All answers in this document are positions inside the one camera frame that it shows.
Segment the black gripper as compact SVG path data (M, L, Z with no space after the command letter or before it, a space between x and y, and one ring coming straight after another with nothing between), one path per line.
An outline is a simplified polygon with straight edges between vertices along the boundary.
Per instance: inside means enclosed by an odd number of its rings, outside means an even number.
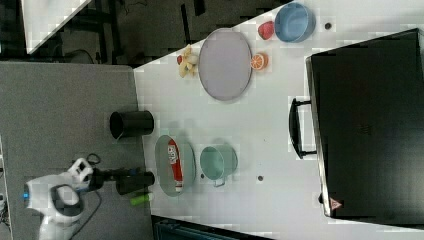
M98 190L105 182L114 182L115 188L120 195L126 195L139 190L144 191L155 183L155 176L152 172L143 172L140 168L132 169L94 169L90 180L90 190Z

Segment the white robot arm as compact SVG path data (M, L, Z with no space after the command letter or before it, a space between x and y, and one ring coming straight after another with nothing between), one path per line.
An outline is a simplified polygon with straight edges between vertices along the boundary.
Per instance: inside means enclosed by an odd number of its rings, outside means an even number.
M42 215L38 240L71 240L82 228L80 219L86 205L84 192L97 191L105 182L114 182L120 195L147 189L155 183L152 172L139 169L93 169L86 176L69 172L32 179L24 185L25 207Z

